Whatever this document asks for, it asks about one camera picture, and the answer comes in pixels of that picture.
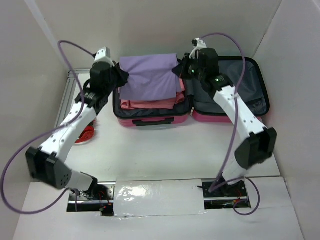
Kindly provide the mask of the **purple garment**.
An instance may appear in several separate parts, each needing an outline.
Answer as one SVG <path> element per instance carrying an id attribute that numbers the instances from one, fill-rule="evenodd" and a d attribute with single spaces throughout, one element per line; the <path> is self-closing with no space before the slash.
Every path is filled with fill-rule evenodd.
<path id="1" fill-rule="evenodd" d="M 121 57 L 119 66 L 129 77 L 119 89 L 119 98 L 127 101 L 175 98 L 182 90 L 178 76 L 172 72 L 177 65 L 175 53 Z"/>

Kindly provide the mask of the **pink sweater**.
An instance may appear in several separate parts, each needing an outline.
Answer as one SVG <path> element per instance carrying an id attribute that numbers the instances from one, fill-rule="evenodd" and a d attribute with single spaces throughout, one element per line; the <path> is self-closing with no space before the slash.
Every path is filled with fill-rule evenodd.
<path id="1" fill-rule="evenodd" d="M 176 93 L 176 97 L 155 100 L 155 101 L 132 101 L 132 100 L 121 100 L 120 107 L 124 110 L 134 110 L 134 109 L 167 109 L 172 110 L 175 105 L 182 103 L 185 100 L 185 85 L 183 80 L 179 79 L 179 84 L 181 91 Z"/>

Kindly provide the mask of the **red and black headphones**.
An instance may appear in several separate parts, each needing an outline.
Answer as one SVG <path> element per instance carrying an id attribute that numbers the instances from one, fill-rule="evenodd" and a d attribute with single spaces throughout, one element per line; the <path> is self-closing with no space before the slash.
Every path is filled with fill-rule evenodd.
<path id="1" fill-rule="evenodd" d="M 81 135 L 75 141 L 75 144 L 81 144 L 91 140 L 95 136 L 95 123 L 97 119 L 94 119 L 86 128 L 83 130 Z"/>

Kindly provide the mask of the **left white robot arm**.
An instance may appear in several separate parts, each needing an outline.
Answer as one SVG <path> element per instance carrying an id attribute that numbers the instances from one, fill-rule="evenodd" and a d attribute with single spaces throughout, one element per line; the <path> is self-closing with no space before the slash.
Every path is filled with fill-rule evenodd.
<path id="1" fill-rule="evenodd" d="M 128 82 L 129 74 L 119 64 L 96 62 L 90 69 L 83 94 L 79 94 L 69 114 L 51 136 L 38 148 L 30 147 L 26 153 L 32 178 L 58 190 L 77 189 L 88 200 L 99 193 L 97 178 L 70 169 L 65 161 L 85 128 L 92 123 L 108 103 L 110 94 Z"/>

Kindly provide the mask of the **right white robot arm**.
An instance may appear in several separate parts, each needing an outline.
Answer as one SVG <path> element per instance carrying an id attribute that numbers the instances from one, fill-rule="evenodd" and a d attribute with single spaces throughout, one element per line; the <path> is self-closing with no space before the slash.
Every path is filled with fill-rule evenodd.
<path id="1" fill-rule="evenodd" d="M 238 94 L 232 80 L 220 72 L 218 54 L 213 48 L 185 53 L 172 72 L 183 80 L 198 80 L 202 89 L 219 105 L 233 123 L 230 144 L 209 193 L 219 190 L 230 196 L 248 171 L 273 155 L 276 130 L 266 127 Z"/>

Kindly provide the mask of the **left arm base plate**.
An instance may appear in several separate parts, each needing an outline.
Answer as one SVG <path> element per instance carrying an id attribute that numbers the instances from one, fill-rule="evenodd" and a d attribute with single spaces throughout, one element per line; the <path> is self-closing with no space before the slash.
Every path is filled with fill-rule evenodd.
<path id="1" fill-rule="evenodd" d="M 74 204 L 111 204 L 114 201 L 115 182 L 99 182 L 92 195 L 81 190 L 72 190 L 68 202 Z"/>

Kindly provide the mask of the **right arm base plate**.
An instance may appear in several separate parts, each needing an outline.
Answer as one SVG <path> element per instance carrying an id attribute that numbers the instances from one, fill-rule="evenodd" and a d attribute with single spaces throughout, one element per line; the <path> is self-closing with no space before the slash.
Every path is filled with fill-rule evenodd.
<path id="1" fill-rule="evenodd" d="M 247 198 L 247 190 L 245 183 L 240 181 L 234 185 L 224 185 L 215 191 L 209 193 L 209 188 L 212 182 L 202 182 L 203 197 L 205 200 L 226 200 L 226 199 L 241 199 Z"/>

